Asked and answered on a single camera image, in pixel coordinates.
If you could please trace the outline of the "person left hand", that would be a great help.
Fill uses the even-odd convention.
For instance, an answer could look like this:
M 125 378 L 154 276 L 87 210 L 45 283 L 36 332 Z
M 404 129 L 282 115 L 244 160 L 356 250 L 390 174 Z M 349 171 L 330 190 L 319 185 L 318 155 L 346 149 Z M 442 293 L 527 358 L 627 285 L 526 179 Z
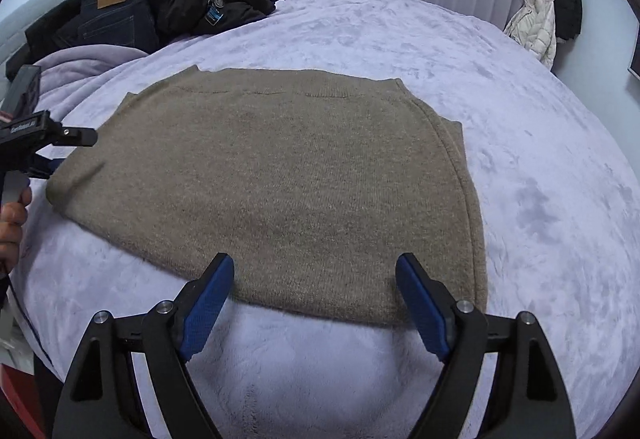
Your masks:
M 28 219 L 28 206 L 32 203 L 32 188 L 21 191 L 20 197 L 6 203 L 1 209 L 0 257 L 6 272 L 11 272 L 20 260 L 23 225 Z

